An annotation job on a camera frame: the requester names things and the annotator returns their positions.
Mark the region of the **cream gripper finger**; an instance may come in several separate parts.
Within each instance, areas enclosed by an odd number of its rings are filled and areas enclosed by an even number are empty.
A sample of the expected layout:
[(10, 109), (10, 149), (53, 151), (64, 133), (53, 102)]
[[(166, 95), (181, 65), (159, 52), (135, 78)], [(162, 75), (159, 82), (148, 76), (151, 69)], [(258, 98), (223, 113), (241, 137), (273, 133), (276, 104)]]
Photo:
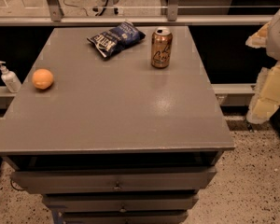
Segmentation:
[(270, 69), (263, 67), (258, 75), (255, 94), (251, 99), (246, 120), (262, 124), (280, 107), (280, 62)]
[(268, 36), (269, 23), (264, 24), (259, 30), (252, 34), (245, 42), (247, 46), (254, 49), (265, 48)]

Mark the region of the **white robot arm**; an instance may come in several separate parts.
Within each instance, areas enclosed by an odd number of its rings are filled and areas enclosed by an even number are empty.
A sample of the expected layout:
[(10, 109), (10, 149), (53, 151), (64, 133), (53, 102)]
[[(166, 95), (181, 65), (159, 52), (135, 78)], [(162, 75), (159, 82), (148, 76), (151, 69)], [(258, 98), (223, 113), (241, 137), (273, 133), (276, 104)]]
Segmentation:
[(248, 122), (261, 124), (269, 120), (280, 107), (280, 9), (245, 44), (254, 49), (265, 48), (266, 54), (276, 60), (272, 68), (260, 70), (255, 94), (246, 115)]

